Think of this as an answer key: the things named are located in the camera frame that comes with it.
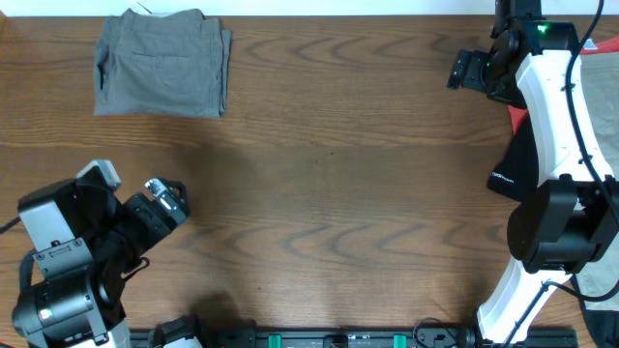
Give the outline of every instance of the green connector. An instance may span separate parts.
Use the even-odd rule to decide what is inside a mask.
[[[405,335],[394,334],[394,348],[406,348],[406,336]]]
[[[281,336],[278,334],[269,335],[269,348],[281,348]]]

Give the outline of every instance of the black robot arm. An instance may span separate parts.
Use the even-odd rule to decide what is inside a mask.
[[[19,216],[35,246],[44,281],[26,280],[13,319],[31,346],[129,344],[120,297],[142,255],[185,222],[185,187],[151,179],[143,193],[121,202],[120,179],[108,160],[95,160],[78,178],[41,188],[19,201]]]

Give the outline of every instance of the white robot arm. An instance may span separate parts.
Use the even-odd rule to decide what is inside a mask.
[[[462,50],[448,87],[461,85],[487,93],[491,100],[528,108],[531,119],[538,189],[512,213],[511,260],[476,313],[482,339],[510,344],[527,337],[531,322],[556,289],[544,284],[561,284],[587,262],[599,260],[617,225],[583,163],[566,102],[566,71],[579,47],[574,26],[546,21],[539,1],[500,0],[496,7],[492,50]],[[580,64],[576,57],[571,85],[575,116],[589,159],[612,191],[616,182],[591,126]]]

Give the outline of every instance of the wooden table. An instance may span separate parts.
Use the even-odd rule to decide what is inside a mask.
[[[583,32],[590,18],[576,23]],[[223,18],[233,31],[220,120],[94,117],[103,18],[8,18],[0,39],[0,220],[17,199],[111,159],[124,200],[151,177],[185,182],[186,225],[125,290],[132,327],[190,312],[212,326],[464,322],[492,292],[516,203],[486,188],[510,141],[505,105],[445,88],[489,16]],[[618,18],[596,31],[609,38]],[[22,225],[0,242],[0,341],[11,323]],[[577,329],[557,294],[537,324]]]

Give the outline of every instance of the folded gray cloth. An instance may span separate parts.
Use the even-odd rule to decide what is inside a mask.
[[[587,101],[593,132],[615,178],[619,176],[619,53],[582,56],[582,92]],[[589,296],[605,294],[619,277],[619,238],[598,262],[588,263],[576,275],[580,291]],[[619,296],[602,303],[585,302],[587,309],[619,310]]]
[[[220,117],[231,37],[200,10],[109,17],[95,50],[95,115]]]

